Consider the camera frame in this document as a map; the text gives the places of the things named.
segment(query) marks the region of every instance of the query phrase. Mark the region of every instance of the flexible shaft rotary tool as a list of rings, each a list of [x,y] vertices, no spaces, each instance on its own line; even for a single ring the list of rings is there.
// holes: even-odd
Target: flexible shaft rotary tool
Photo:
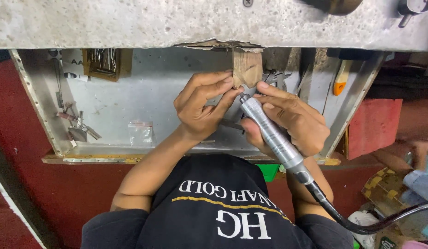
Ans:
[[[376,224],[362,226],[350,222],[337,212],[332,203],[315,182],[309,170],[303,163],[303,155],[284,135],[280,127],[270,120],[263,111],[261,103],[249,94],[240,93],[241,109],[244,114],[252,119],[260,128],[263,140],[277,156],[286,172],[293,174],[299,183],[305,185],[314,199],[326,210],[326,212],[340,225],[357,234],[375,234],[405,216],[428,210],[428,202],[415,205],[395,213]]]

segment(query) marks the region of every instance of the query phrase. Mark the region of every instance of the hand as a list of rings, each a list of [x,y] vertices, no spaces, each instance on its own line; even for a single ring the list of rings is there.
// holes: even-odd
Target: hand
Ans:
[[[233,73],[230,71],[194,74],[183,91],[174,100],[177,116],[182,122],[179,129],[184,138],[193,142],[201,142],[217,130],[220,120],[244,91],[233,87]],[[217,106],[205,106],[208,99],[223,94]]]
[[[301,101],[296,95],[270,86],[266,82],[257,83],[257,90],[266,95],[254,94],[254,97],[263,104],[266,115],[287,129],[292,144],[303,156],[313,156],[323,149],[330,131],[326,127],[325,118],[316,109]],[[275,158],[263,141],[260,129],[254,121],[244,118],[241,125],[250,144],[262,153]]]

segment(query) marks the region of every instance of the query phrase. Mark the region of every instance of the black flexible cable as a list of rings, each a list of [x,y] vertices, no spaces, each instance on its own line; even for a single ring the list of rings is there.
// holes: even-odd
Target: black flexible cable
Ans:
[[[315,200],[320,203],[320,205],[326,210],[326,212],[340,225],[344,228],[348,229],[351,232],[356,234],[376,234],[380,230],[388,227],[392,223],[398,221],[399,219],[405,218],[408,215],[418,213],[421,211],[428,210],[428,202],[423,204],[418,204],[412,207],[408,207],[406,209],[401,210],[398,213],[394,213],[393,215],[373,224],[373,225],[358,225],[350,222],[348,219],[344,218],[337,212],[335,207],[328,201],[323,191],[320,189],[318,184],[313,181],[311,184],[305,185]]]

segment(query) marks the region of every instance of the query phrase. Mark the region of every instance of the black t-shirt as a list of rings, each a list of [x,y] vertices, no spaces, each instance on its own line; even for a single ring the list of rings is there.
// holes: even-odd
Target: black t-shirt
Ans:
[[[102,213],[83,226],[82,248],[351,249],[351,233],[308,214],[293,224],[268,199],[260,169],[229,155],[182,158],[151,211]]]

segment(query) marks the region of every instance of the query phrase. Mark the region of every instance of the rotary tool handpiece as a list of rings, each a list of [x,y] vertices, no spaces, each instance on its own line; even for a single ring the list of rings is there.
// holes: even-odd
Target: rotary tool handpiece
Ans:
[[[303,156],[289,142],[278,125],[266,116],[261,103],[256,98],[251,98],[249,94],[244,93],[240,93],[240,103],[244,114],[258,125],[264,141],[277,156],[283,167],[286,168],[286,171],[293,174],[299,183],[304,185],[311,184],[314,179],[303,164]]]

